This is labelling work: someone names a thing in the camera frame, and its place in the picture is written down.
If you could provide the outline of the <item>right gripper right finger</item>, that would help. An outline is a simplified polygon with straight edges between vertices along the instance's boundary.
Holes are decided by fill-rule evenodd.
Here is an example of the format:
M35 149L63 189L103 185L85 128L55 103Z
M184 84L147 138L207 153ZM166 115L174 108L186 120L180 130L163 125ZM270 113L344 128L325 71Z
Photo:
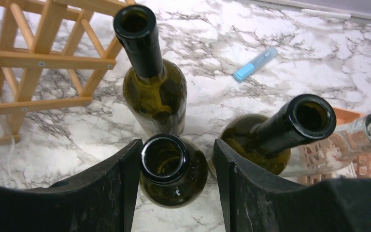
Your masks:
M304 186L247 161L219 139L214 163L228 232L371 232L371 178Z

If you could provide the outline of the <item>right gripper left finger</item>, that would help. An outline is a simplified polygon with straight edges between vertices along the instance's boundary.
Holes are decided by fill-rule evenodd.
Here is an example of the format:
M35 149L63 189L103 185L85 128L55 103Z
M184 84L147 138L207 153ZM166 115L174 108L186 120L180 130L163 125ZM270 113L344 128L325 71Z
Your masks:
M129 232L143 142L47 188L0 187L0 232Z

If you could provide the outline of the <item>green wine bottle brown label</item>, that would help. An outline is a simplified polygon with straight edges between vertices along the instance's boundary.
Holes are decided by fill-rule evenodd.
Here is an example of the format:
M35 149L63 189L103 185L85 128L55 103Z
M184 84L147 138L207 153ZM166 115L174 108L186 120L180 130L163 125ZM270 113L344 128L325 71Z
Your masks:
M192 142L170 134L149 138L141 151L140 188L154 204L180 208L203 191L208 164Z

